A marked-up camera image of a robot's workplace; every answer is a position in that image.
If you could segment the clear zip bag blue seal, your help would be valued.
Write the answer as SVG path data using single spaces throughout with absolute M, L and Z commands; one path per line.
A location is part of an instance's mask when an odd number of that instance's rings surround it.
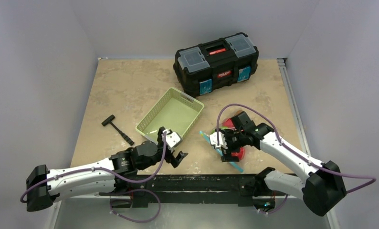
M 222 121 L 220 123 L 220 129 L 235 130 L 235 126 L 234 126 L 234 124 L 232 122 L 232 118 L 234 116 L 240 114 L 241 112 L 242 112 L 242 109 L 239 109 L 235 113 L 232 113 L 231 117 L 228 117 L 228 118 L 224 119 L 224 121 Z M 212 134 L 212 133 L 214 133 L 215 131 L 216 131 L 215 129 L 212 129 L 209 133 L 205 133 L 203 131 L 199 131 L 199 134 L 204 138 L 204 140 L 206 140 L 208 143 L 210 143 L 209 135 Z M 245 148 L 244 147 L 240 147 L 239 149 L 236 149 L 234 152 L 232 152 L 232 157 L 234 159 L 238 159 L 239 161 L 228 162 L 228 163 L 232 167 L 234 167 L 235 169 L 237 169 L 240 173 L 243 173 L 244 169 L 239 165 L 239 162 L 241 162 L 244 159 L 244 156 L 245 156 Z

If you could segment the red fake apple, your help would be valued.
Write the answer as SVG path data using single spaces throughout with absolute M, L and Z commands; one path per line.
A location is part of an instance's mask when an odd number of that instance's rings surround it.
M 243 147 L 240 147 L 236 149 L 235 151 L 231 152 L 234 162 L 240 162 L 243 160 L 245 155 L 245 149 Z

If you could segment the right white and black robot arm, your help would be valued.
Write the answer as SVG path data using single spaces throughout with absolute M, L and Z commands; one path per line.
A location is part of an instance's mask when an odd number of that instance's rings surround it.
M 278 135 L 275 129 L 266 123 L 258 125 L 246 112 L 240 112 L 231 118 L 233 128 L 216 129 L 210 134 L 211 145 L 222 152 L 223 162 L 238 162 L 235 152 L 245 146 L 253 146 L 280 161 L 293 174 L 285 174 L 267 167 L 254 177 L 253 195 L 279 191 L 303 200 L 314 214 L 324 216 L 346 195 L 339 166 L 328 161 L 315 159 Z

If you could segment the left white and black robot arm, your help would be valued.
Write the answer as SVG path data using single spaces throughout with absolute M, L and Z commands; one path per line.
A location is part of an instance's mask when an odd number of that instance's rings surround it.
M 147 140 L 91 164 L 63 169 L 36 166 L 26 179 L 20 202 L 26 204 L 28 212 L 35 212 L 73 196 L 113 191 L 124 195 L 129 183 L 140 184 L 155 177 L 163 162 L 178 167 L 188 155 L 180 151 L 174 156 L 181 142 L 177 132 L 161 127 L 156 143 Z

